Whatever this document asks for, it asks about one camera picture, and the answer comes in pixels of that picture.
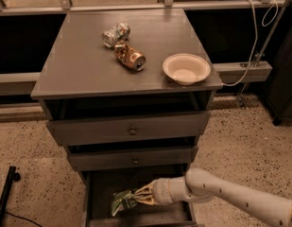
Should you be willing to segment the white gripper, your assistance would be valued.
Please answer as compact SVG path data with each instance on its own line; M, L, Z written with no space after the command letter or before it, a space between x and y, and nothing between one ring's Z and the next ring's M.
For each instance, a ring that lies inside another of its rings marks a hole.
M203 191L193 192L183 177L160 178L137 189L135 194L143 195L135 199L146 205L168 205L178 201L206 203L214 198Z

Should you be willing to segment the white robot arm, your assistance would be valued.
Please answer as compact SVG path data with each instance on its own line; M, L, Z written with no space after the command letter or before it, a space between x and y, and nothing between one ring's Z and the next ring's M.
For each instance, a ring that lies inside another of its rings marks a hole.
M135 194L138 202L148 205L206 202L217 197L270 227L292 227L292 200L222 180L198 167L182 177L154 180Z

